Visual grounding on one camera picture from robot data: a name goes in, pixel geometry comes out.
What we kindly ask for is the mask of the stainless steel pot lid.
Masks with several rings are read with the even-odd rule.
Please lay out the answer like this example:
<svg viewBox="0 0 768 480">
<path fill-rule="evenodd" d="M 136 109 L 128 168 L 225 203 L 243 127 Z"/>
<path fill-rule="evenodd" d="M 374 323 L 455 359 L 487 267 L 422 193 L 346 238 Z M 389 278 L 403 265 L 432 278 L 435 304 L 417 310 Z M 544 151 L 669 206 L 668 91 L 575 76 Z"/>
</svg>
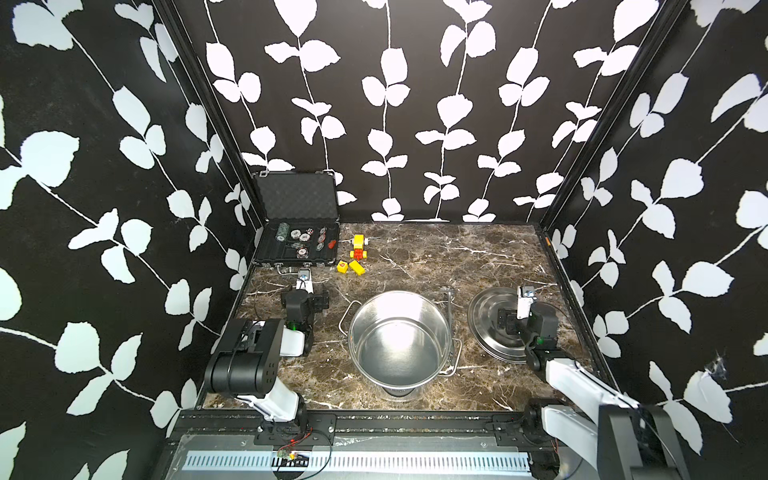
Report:
<svg viewBox="0 0 768 480">
<path fill-rule="evenodd" d="M 557 334 L 556 315 L 537 297 L 526 321 L 524 335 L 507 336 L 497 331 L 497 311 L 500 308 L 516 310 L 517 289 L 485 289 L 472 299 L 467 311 L 469 329 L 480 346 L 492 357 L 512 364 L 525 363 L 528 354 L 534 350 L 554 348 Z"/>
</svg>

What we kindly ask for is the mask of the metal ladle spoon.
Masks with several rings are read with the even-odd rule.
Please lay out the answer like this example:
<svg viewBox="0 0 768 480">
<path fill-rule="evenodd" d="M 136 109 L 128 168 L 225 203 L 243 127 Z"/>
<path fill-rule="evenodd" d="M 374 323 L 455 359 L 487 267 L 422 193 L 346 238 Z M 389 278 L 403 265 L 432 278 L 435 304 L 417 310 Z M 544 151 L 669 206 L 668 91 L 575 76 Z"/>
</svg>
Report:
<svg viewBox="0 0 768 480">
<path fill-rule="evenodd" d="M 444 296 L 444 311 L 446 319 L 449 323 L 453 322 L 453 297 L 454 292 L 451 287 L 443 287 L 441 289 L 442 295 Z"/>
</svg>

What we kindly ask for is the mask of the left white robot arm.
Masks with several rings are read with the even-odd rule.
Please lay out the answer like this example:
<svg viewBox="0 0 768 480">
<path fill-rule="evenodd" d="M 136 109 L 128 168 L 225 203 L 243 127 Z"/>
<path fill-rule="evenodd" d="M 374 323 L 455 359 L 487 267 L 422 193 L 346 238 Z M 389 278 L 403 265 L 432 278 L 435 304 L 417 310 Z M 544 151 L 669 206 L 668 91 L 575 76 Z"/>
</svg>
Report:
<svg viewBox="0 0 768 480">
<path fill-rule="evenodd" d="M 269 422 L 293 423 L 304 431 L 305 402 L 279 379 L 278 369 L 283 358 L 309 354 L 315 315 L 329 302 L 325 290 L 293 288 L 281 294 L 283 317 L 230 320 L 206 367 L 205 391 L 233 397 Z"/>
</svg>

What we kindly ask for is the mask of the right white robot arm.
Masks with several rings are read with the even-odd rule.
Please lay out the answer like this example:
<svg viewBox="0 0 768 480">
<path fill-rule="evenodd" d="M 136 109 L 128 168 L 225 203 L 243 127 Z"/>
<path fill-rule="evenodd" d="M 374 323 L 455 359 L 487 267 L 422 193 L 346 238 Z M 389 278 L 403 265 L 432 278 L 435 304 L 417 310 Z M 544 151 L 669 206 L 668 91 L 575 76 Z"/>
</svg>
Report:
<svg viewBox="0 0 768 480">
<path fill-rule="evenodd" d="M 571 401 L 541 407 L 541 426 L 600 479 L 691 477 L 668 413 L 619 392 L 559 348 L 554 306 L 522 297 L 514 308 L 497 308 L 491 321 L 519 339 L 529 368 Z"/>
</svg>

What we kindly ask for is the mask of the yellow flat toy brick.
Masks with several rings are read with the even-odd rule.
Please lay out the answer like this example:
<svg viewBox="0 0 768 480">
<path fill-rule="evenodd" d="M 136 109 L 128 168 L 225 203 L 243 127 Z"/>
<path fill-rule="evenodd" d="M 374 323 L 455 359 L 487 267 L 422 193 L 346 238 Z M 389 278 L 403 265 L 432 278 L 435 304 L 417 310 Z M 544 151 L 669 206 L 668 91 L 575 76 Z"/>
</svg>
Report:
<svg viewBox="0 0 768 480">
<path fill-rule="evenodd" d="M 350 267 L 350 268 L 351 268 L 351 270 L 352 270 L 352 271 L 354 271 L 354 272 L 355 272 L 355 273 L 356 273 L 358 276 L 361 276 L 361 275 L 363 275 L 363 274 L 366 272 L 366 270 L 364 269 L 364 267 L 363 267 L 363 266 L 362 266 L 362 265 L 361 265 L 361 264 L 360 264 L 358 261 L 351 261 L 351 262 L 349 263 L 349 267 Z"/>
</svg>

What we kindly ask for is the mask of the yellow red toy block figure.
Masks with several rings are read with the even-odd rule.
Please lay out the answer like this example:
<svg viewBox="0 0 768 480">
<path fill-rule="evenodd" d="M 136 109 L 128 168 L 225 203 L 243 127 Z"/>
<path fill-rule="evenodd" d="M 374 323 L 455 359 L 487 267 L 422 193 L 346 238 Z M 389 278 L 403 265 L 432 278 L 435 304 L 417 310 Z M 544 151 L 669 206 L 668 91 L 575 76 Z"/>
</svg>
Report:
<svg viewBox="0 0 768 480">
<path fill-rule="evenodd" d="M 368 245 L 368 239 L 363 234 L 356 234 L 352 240 L 352 250 L 350 251 L 350 258 L 355 261 L 360 261 L 368 258 L 368 252 L 366 246 Z"/>
</svg>

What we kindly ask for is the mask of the open black carrying case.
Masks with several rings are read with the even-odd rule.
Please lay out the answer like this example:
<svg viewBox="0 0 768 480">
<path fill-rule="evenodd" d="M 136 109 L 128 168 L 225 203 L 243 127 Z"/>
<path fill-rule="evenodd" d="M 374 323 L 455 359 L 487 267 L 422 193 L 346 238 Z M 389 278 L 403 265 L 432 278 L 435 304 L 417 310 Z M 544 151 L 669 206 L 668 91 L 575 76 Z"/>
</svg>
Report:
<svg viewBox="0 0 768 480">
<path fill-rule="evenodd" d="M 340 223 L 333 174 L 270 172 L 254 181 L 265 216 L 254 263 L 263 268 L 335 264 Z"/>
</svg>

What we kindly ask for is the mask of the black front rail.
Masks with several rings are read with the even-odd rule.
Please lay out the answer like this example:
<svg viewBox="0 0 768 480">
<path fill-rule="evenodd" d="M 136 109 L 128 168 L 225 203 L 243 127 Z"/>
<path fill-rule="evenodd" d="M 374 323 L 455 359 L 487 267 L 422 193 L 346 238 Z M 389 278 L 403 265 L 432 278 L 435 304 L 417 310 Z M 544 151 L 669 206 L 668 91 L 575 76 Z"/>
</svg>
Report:
<svg viewBox="0 0 768 480">
<path fill-rule="evenodd" d="M 178 417 L 170 439 L 186 435 L 243 435 L 255 445 L 282 446 L 305 434 L 308 445 L 343 436 L 479 436 L 499 447 L 521 451 L 552 450 L 554 437 L 540 419 L 517 411 L 310 410 L 288 423 L 270 422 L 255 410 L 188 410 Z"/>
</svg>

